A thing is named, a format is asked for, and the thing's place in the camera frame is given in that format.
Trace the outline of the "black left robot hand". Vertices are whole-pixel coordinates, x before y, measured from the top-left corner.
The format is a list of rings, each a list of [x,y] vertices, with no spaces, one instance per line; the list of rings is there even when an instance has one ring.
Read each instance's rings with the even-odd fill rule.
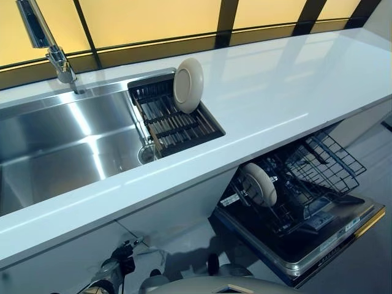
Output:
[[[118,262],[124,262],[132,257],[134,249],[143,242],[143,238],[137,238],[133,241],[126,240],[119,247],[117,247],[111,254],[111,258],[116,259]]]

